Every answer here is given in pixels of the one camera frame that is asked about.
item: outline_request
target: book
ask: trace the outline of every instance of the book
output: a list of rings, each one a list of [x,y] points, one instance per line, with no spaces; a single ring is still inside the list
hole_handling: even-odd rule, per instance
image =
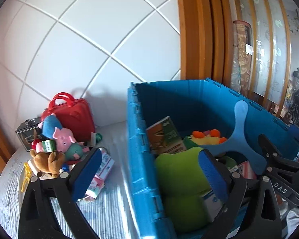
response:
[[[175,154],[186,150],[171,117],[165,117],[146,129],[147,137],[154,154]]]

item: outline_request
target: green plush toy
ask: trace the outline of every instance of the green plush toy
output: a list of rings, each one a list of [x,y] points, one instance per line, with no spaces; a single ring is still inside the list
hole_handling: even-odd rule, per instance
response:
[[[158,183],[166,215],[175,231],[187,233],[204,227],[207,216],[200,195],[210,185],[198,164],[200,147],[177,154],[161,154],[156,158]]]

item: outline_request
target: pig ear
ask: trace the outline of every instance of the pig ear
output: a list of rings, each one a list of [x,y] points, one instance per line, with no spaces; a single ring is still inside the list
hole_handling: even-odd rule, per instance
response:
[[[52,135],[54,139],[58,139],[60,137],[60,129],[55,127],[54,133]]]
[[[69,136],[69,138],[70,138],[70,141],[71,141],[72,143],[75,143],[75,142],[76,142],[76,140],[75,140],[75,138],[74,138],[74,137],[72,137],[72,136]]]

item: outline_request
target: red handle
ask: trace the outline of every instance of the red handle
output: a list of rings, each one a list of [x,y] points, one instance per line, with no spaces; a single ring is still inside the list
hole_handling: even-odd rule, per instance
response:
[[[74,97],[71,94],[67,93],[67,92],[60,92],[60,93],[54,95],[54,98],[58,97],[58,96],[61,96],[61,95],[64,95],[64,96],[68,97],[71,101],[75,100]]]
[[[54,97],[50,101],[49,106],[48,106],[48,113],[51,113],[53,111],[53,107],[55,106],[55,100],[57,100],[57,99],[65,100],[69,107],[73,106],[73,102],[71,101],[70,98],[67,98],[64,96],[57,96],[57,97]]]

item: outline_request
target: pink pig plush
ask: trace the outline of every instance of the pink pig plush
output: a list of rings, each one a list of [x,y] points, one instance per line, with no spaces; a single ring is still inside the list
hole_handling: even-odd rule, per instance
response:
[[[56,150],[58,150],[59,153],[65,153],[71,144],[76,142],[72,131],[68,128],[59,129],[56,127],[53,138],[55,139]]]

